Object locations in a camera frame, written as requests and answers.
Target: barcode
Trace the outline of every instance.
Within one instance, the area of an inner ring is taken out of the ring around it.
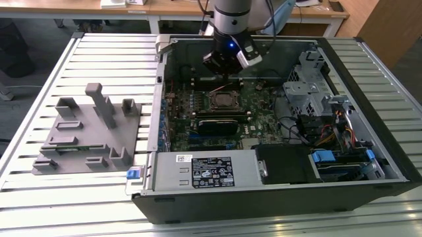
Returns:
[[[176,162],[190,162],[192,155],[176,155]]]

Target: white label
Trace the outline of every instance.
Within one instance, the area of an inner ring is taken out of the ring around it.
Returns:
[[[126,13],[145,14],[145,11],[126,11]]]
[[[176,162],[190,162],[192,155],[176,155]]]

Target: sticker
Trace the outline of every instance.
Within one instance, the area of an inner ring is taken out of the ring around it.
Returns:
[[[189,157],[195,189],[235,186],[231,157],[192,158],[190,155]]]
[[[126,13],[145,14],[145,11],[126,11]]]
[[[192,155],[176,155],[176,162],[190,162]]]

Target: metal bracket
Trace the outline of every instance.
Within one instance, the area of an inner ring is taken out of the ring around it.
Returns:
[[[156,39],[156,52],[157,54],[165,53],[166,51],[169,51],[169,45],[170,45],[170,41],[169,41],[169,36],[170,35],[158,35],[157,39]]]

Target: black trash bin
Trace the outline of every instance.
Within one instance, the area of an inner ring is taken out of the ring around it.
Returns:
[[[20,78],[34,70],[26,51],[28,45],[12,19],[0,18],[0,70],[10,78]]]

